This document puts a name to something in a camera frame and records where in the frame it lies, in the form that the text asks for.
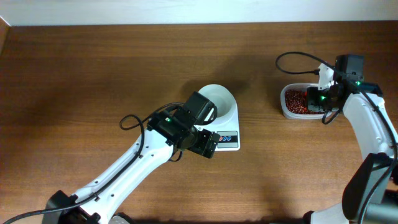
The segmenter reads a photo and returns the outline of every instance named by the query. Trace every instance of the plastic container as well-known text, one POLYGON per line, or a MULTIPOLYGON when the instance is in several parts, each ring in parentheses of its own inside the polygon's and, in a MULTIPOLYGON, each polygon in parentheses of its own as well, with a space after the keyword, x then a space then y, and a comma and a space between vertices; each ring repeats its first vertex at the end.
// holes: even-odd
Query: plastic container
POLYGON ((282 110, 284 112, 284 116, 287 119, 322 119, 324 114, 296 114, 290 112, 287 107, 286 107, 286 101, 285 101, 285 92, 287 90, 299 90, 299 91, 306 91, 308 87, 314 86, 318 87, 318 84, 315 83, 296 83, 296 84, 290 84, 285 86, 285 88, 282 90, 280 93, 280 103, 282 105, 282 110))

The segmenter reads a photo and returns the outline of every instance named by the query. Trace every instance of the black cable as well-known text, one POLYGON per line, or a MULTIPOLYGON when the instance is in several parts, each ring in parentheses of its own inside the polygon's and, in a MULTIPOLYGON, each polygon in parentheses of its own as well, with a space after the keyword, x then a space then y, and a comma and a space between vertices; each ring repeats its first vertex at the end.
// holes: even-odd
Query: black cable
POLYGON ((319 58, 317 58, 317 57, 315 57, 315 56, 312 56, 312 55, 310 55, 310 54, 304 53, 304 52, 286 52, 286 53, 283 53, 283 54, 281 54, 280 56, 278 56, 278 57, 276 58, 276 60, 275 60, 275 65, 276 65, 276 67, 277 67, 281 72, 284 72, 284 73, 287 73, 287 74, 290 74, 290 75, 300 75, 300 74, 309 74, 309 73, 315 74, 315 75, 319 75, 320 69, 318 68, 318 69, 315 69, 315 70, 312 70, 312 71, 305 71, 305 72, 290 72, 290 71, 284 70, 283 68, 281 68, 281 67, 279 66, 279 63, 278 63, 278 62, 279 62, 279 60, 280 60, 283 56, 288 55, 288 54, 304 55, 304 56, 310 57, 310 58, 312 58, 312 59, 318 60, 318 61, 320 61, 321 63, 324 63, 324 64, 327 65, 327 66, 329 65, 327 62, 325 62, 325 61, 323 61, 323 60, 321 60, 321 59, 319 59, 319 58))
POLYGON ((15 222, 17 220, 20 220, 21 218, 31 217, 31 216, 34 216, 34 215, 43 215, 43 214, 52 213, 52 212, 63 212, 63 211, 66 211, 66 210, 77 208, 77 207, 85 204, 86 202, 89 202, 90 200, 95 199, 101 192, 103 192, 107 187, 109 187, 141 155, 142 148, 144 147, 144 143, 145 143, 145 128, 144 128, 144 124, 142 123, 142 121, 136 115, 130 114, 128 116, 136 118, 137 121, 138 121, 138 125, 141 127, 141 145, 139 146, 139 149, 138 149, 136 155, 111 180, 109 180, 99 190, 97 190, 96 192, 91 194, 88 198, 86 198, 86 199, 82 200, 81 202, 78 202, 78 203, 76 203, 74 205, 67 206, 67 207, 62 207, 62 208, 43 209, 43 210, 37 210, 37 211, 33 211, 33 212, 23 213, 23 214, 15 216, 13 218, 10 218, 6 222, 4 222, 4 224, 10 224, 10 223, 13 223, 13 222, 15 222))
POLYGON ((336 111, 333 116, 327 122, 325 122, 326 116, 328 116, 329 112, 330 111, 326 110, 325 114, 322 116, 322 124, 330 124, 341 113, 341 110, 339 109, 336 111))
POLYGON ((164 109, 164 110, 166 110, 167 112, 171 113, 172 111, 175 111, 175 110, 177 110, 178 108, 182 108, 182 107, 181 107, 180 105, 169 106, 169 107, 166 107, 166 109, 164 109))
MULTIPOLYGON (((145 121, 147 121, 149 118, 151 118, 152 115, 153 115, 154 113, 160 111, 161 109, 167 108, 167 107, 169 107, 169 106, 183 106, 183 105, 184 105, 184 103, 167 103, 166 105, 163 105, 163 106, 161 106, 160 108, 157 108, 157 109, 156 109, 154 112, 152 112, 148 117, 146 117, 145 119, 143 119, 143 120, 142 120, 142 123, 145 123, 145 121)), ((131 126, 131 127, 128 127, 128 128, 123 127, 123 125, 122 125, 123 122, 125 122, 128 118, 129 118, 129 115, 127 115, 127 116, 125 116, 124 118, 122 118, 122 120, 120 120, 120 122, 119 122, 119 127, 120 127, 122 130, 124 130, 124 131, 131 130, 131 129, 136 128, 136 127, 139 126, 139 124, 135 124, 135 125, 133 125, 133 126, 131 126)))
POLYGON ((182 158, 182 153, 183 153, 183 150, 180 150, 180 154, 178 155, 178 158, 176 160, 173 160, 172 158, 170 158, 169 162, 178 162, 182 158))

